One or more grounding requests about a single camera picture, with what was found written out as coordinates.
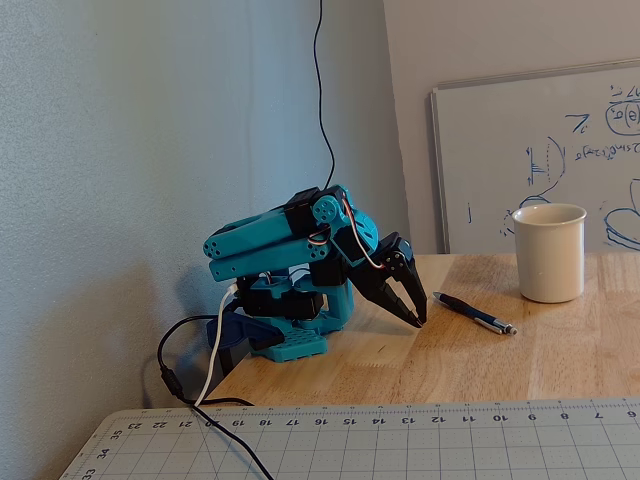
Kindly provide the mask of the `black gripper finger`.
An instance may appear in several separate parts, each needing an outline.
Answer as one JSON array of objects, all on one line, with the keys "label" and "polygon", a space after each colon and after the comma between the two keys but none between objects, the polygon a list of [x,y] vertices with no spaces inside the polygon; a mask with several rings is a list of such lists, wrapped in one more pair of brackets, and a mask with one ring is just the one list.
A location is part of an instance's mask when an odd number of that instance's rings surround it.
[{"label": "black gripper finger", "polygon": [[365,299],[390,312],[409,325],[415,328],[421,328],[424,325],[424,322],[416,322],[416,310],[413,312],[404,303],[387,283],[387,280],[385,282],[353,283],[353,285]]},{"label": "black gripper finger", "polygon": [[416,322],[426,322],[428,298],[420,280],[415,258],[409,242],[397,237],[387,255],[387,267],[391,276],[402,284],[416,310]]}]

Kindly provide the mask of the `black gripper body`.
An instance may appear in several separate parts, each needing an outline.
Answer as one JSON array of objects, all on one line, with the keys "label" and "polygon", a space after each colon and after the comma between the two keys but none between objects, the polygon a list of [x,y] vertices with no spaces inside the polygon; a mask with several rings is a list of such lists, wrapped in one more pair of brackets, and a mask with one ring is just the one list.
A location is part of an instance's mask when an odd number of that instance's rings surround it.
[{"label": "black gripper body", "polygon": [[348,278],[353,283],[385,282],[388,278],[398,281],[400,279],[398,262],[401,260],[401,254],[397,251],[397,247],[400,239],[397,232],[392,232],[379,241],[377,249],[370,258],[376,265],[381,265],[381,268],[373,267],[364,260],[357,267],[349,270]]}]

